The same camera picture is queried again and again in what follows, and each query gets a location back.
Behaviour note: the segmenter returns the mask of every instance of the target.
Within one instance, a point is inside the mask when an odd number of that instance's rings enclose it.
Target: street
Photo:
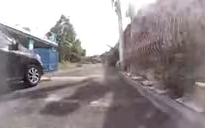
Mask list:
[[[115,69],[96,64],[56,75],[60,79],[0,94],[0,128],[180,127]]]

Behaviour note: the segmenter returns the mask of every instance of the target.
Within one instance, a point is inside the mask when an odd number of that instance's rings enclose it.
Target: dark car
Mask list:
[[[0,83],[24,81],[28,86],[35,86],[42,74],[40,56],[23,47],[0,28]]]

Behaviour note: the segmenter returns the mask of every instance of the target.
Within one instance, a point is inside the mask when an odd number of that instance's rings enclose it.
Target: utility pole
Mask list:
[[[123,28],[122,28],[122,13],[121,13],[121,1],[115,1],[115,12],[118,16],[119,27],[119,60],[121,69],[124,69],[124,53],[123,53]]]

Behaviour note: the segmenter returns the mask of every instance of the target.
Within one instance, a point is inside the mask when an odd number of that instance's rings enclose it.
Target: sky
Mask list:
[[[135,5],[142,6],[154,0],[135,1]],[[122,0],[123,12],[128,2]],[[114,46],[117,43],[118,18],[111,0],[0,0],[0,22],[29,27],[31,32],[41,37],[62,14],[70,17],[88,56],[104,53],[109,50],[107,45]],[[125,13],[123,17],[125,28],[129,19],[125,18]]]

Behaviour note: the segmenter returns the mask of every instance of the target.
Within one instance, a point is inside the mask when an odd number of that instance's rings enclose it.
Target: car wheel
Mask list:
[[[25,73],[24,81],[29,86],[36,86],[41,80],[41,75],[42,73],[37,66],[29,65]]]

